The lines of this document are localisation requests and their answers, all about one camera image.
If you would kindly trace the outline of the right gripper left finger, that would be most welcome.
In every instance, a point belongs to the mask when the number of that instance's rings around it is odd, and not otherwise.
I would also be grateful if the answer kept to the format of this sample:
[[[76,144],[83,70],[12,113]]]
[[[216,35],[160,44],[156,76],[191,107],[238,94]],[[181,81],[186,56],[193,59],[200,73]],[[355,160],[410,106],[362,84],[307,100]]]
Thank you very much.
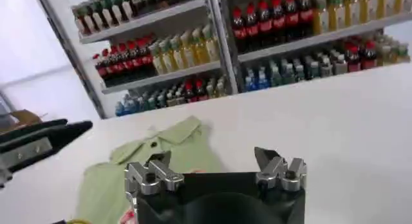
[[[185,177],[169,168],[171,152],[151,155],[145,163],[131,162],[124,170],[125,193],[129,195],[155,195],[161,189],[176,192],[184,183]]]

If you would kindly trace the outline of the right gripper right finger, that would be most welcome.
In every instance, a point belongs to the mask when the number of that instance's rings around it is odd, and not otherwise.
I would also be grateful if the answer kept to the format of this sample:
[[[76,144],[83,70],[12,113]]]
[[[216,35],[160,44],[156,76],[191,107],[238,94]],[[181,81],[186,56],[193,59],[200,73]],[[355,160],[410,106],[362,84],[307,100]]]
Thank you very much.
[[[293,158],[288,163],[277,151],[262,147],[255,147],[254,155],[260,168],[256,184],[261,188],[280,187],[287,192],[306,189],[307,164],[302,158]]]

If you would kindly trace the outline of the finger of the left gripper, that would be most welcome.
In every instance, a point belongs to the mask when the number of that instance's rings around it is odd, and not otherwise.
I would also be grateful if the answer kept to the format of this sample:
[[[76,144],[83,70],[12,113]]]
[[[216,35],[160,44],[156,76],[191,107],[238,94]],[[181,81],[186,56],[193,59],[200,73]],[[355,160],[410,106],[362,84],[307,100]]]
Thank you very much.
[[[58,119],[58,120],[39,122],[39,123],[32,124],[29,126],[23,126],[18,129],[14,129],[13,131],[3,133],[1,135],[1,143],[13,140],[19,136],[24,136],[28,133],[36,132],[38,130],[46,129],[46,128],[53,127],[53,126],[66,125],[67,123],[68,123],[68,120],[63,118],[63,119]]]
[[[57,154],[92,127],[90,120],[68,122],[1,143],[1,188],[14,173]]]

